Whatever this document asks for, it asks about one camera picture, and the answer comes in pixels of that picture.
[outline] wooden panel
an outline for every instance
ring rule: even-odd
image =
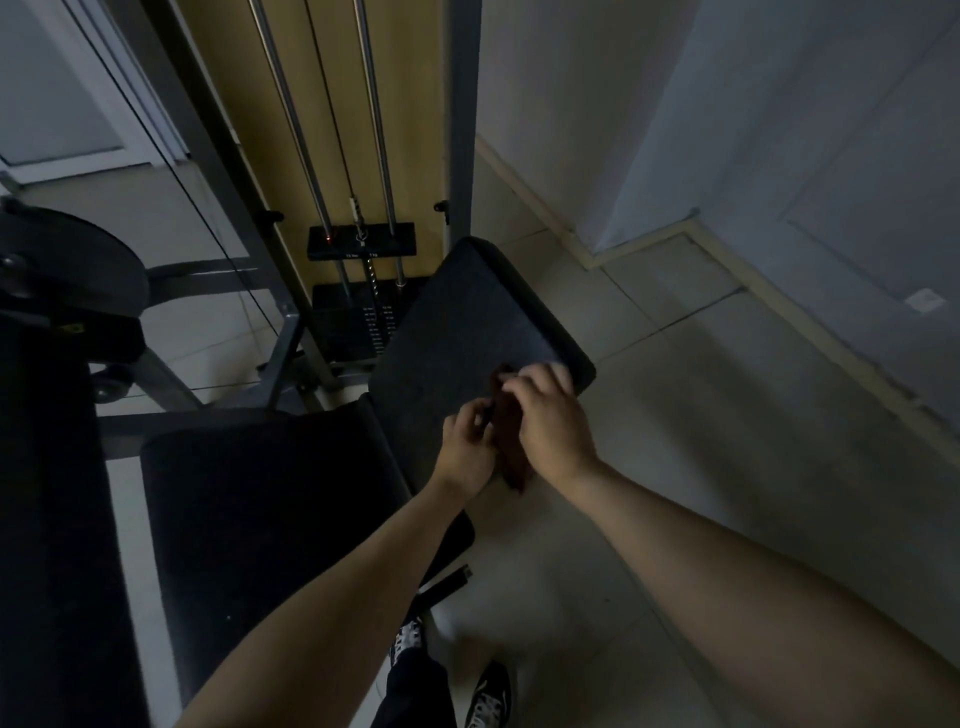
[[[386,222],[370,104],[350,0],[308,0],[324,59],[350,177],[369,223]],[[264,0],[283,70],[334,225],[352,223],[340,161],[304,0]],[[333,282],[332,263],[306,259],[307,231],[320,224],[293,136],[276,92],[251,9],[244,0],[180,0],[180,9],[223,99],[267,204],[281,210],[284,244],[310,293]],[[444,104],[441,0],[368,0],[367,15],[396,216],[417,225],[418,255],[408,276],[427,276],[443,259]],[[349,262],[352,280],[359,263]],[[377,274],[393,278],[380,260]]]

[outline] weight plate holder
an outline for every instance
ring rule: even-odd
[[[367,361],[377,358],[396,332],[411,303],[428,278],[408,278],[402,285],[394,281],[381,284],[373,261],[379,257],[398,258],[417,254],[417,235],[413,223],[395,223],[390,234],[387,223],[334,228],[326,238],[323,227],[311,228],[307,258],[311,261],[359,260],[364,281],[316,285],[313,308],[326,333],[329,356],[335,362]]]

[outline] baseboard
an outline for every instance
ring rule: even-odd
[[[514,191],[518,198],[530,208],[530,211],[557,236],[561,245],[587,270],[597,268],[604,263],[609,263],[611,260],[619,258],[622,255],[629,255],[630,253],[635,253],[638,250],[655,245],[684,231],[685,221],[681,221],[674,225],[668,225],[660,230],[641,235],[623,245],[618,245],[615,248],[603,251],[599,255],[595,255],[584,245],[584,241],[580,239],[576,231],[571,230],[561,217],[550,209],[550,206],[540,198],[540,195],[534,192],[527,183],[523,181],[523,178],[516,170],[505,162],[480,134],[476,136],[476,151],[477,154],[490,165],[497,177],[503,180],[507,186]]]
[[[880,369],[794,303],[700,221],[686,221],[684,232],[821,354],[874,395],[887,410],[913,430],[914,434],[937,450],[955,468],[960,469],[960,440],[943,422],[917,406],[896,382],[891,381]]]
[[[703,248],[731,275],[739,280],[757,298],[776,312],[803,338],[809,341],[827,359],[846,372],[857,384],[870,392],[891,413],[896,415],[914,434],[960,469],[960,440],[943,422],[911,400],[896,382],[891,381],[876,366],[838,339],[800,306],[790,300],[750,263],[736,254],[696,218],[681,220],[656,231],[594,255],[577,234],[570,230],[547,204],[527,186],[526,182],[507,164],[479,134],[476,150],[493,171],[540,218],[570,254],[584,268],[591,269],[609,263],[623,255],[660,243],[675,235],[686,235]]]

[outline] wheel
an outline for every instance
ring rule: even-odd
[[[93,381],[93,400],[97,404],[109,404],[123,399],[133,386],[130,367],[111,364],[106,369],[90,375]]]

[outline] forearm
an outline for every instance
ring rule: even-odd
[[[463,506],[453,489],[431,481],[253,629],[179,727],[348,725]]]
[[[606,466],[566,488],[663,611],[787,724],[960,724],[955,670],[835,583]]]

